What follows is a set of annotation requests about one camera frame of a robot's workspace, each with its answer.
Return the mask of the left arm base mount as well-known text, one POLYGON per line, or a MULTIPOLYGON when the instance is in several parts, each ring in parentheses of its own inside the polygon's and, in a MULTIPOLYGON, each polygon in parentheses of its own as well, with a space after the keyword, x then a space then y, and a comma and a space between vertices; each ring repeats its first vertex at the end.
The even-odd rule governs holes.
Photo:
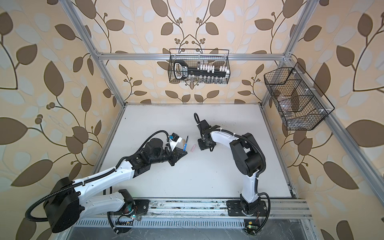
POLYGON ((150 200, 136 199, 124 204, 117 212, 107 212, 107 219, 115 234, 121 235, 131 230, 149 210, 150 200))

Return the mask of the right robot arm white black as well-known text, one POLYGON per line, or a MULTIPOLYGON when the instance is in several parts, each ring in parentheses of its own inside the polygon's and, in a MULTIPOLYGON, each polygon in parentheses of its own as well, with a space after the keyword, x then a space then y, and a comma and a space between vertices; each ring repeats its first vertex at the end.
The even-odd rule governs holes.
POLYGON ((211 126, 206 120, 200 120, 197 113, 194 119, 200 131, 198 139, 200 150, 211 152, 217 144, 222 144, 232 151, 235 165, 243 174, 243 188, 239 200, 228 200, 227 209, 230 217, 253 217, 245 223, 243 231, 255 236, 267 223, 271 212, 271 198, 265 192, 258 191, 259 176, 266 170, 266 158, 254 136, 250 133, 237 135, 220 126, 211 126))

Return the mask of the black tool in basket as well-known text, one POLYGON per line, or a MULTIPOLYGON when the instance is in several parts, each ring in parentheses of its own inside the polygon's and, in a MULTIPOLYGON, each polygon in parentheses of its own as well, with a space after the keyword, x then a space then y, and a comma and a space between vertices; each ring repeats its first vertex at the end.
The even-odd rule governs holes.
POLYGON ((177 80, 228 80, 231 72, 227 66, 219 66, 217 69, 214 65, 197 63, 187 64, 185 61, 176 60, 172 64, 171 73, 177 80))

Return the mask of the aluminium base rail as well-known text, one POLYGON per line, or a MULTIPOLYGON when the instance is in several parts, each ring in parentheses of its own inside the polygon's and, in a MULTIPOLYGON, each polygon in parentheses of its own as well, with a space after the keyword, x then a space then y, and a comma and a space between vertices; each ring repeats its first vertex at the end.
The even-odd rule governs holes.
POLYGON ((138 216, 129 218, 113 215, 118 228, 202 228, 243 229, 269 220, 313 219, 305 200, 263 199, 254 214, 245 215, 237 199, 138 199, 138 216))

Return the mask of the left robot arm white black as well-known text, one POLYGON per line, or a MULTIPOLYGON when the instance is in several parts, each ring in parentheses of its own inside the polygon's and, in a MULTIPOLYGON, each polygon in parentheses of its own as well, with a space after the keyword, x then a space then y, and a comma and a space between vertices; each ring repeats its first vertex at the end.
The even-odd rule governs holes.
POLYGON ((30 222, 48 222, 53 233, 60 233, 78 220, 109 212, 134 210, 128 190, 100 195, 114 185, 134 179, 150 170, 153 164, 168 162, 174 166, 187 155, 179 148, 183 139, 177 134, 166 135, 163 142, 155 134, 149 136, 131 156, 122 157, 116 166, 81 179, 59 180, 50 194, 33 203, 25 213, 30 222))

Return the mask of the blue pen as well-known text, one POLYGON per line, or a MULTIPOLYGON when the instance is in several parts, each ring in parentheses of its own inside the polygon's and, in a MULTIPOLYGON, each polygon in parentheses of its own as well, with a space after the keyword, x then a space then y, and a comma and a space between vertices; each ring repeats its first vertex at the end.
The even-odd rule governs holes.
POLYGON ((184 148, 183 148, 184 152, 187 151, 188 140, 189 140, 189 136, 187 136, 187 138, 185 139, 184 148))

